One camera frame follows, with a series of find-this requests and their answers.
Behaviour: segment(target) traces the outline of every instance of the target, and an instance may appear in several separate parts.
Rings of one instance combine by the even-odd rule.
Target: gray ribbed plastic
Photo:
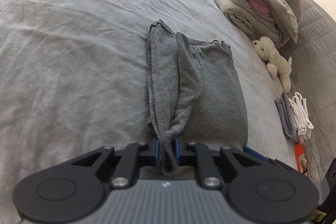
[[[216,190],[195,180],[138,180],[113,190],[96,212],[73,224],[251,224],[237,215]]]

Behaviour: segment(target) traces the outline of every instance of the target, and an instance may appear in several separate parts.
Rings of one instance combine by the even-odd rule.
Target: folded gray clothing
[[[287,139],[290,139],[294,143],[299,142],[298,135],[296,133],[294,122],[291,114],[291,109],[289,106],[288,95],[283,92],[281,93],[280,100],[275,100],[275,105],[277,106],[283,133]]]
[[[230,47],[174,33],[161,20],[147,39],[149,124],[160,146],[165,174],[176,170],[171,141],[203,142],[242,150],[248,136],[247,112]]]

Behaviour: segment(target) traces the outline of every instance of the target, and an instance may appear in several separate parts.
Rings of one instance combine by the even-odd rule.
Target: plush toy
[[[266,69],[271,77],[275,78],[278,74],[283,90],[289,92],[291,89],[289,75],[292,72],[292,58],[290,57],[287,62],[287,60],[279,54],[272,40],[268,37],[254,40],[252,45],[260,59],[267,62]]]

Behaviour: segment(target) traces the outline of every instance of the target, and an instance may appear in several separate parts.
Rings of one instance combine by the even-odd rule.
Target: round black disc
[[[307,177],[270,165],[244,168],[227,196],[247,219],[266,223],[301,223],[313,214],[319,198]]]
[[[101,182],[85,168],[63,174],[47,169],[23,179],[13,191],[20,215],[36,223],[81,219],[94,211],[104,197]]]

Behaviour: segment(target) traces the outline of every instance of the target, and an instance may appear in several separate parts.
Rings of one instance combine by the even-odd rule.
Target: folded white socks
[[[310,139],[311,130],[314,128],[308,118],[307,99],[303,99],[300,93],[295,92],[293,99],[288,99],[288,101],[293,116],[294,127],[300,143],[303,144],[304,140]]]

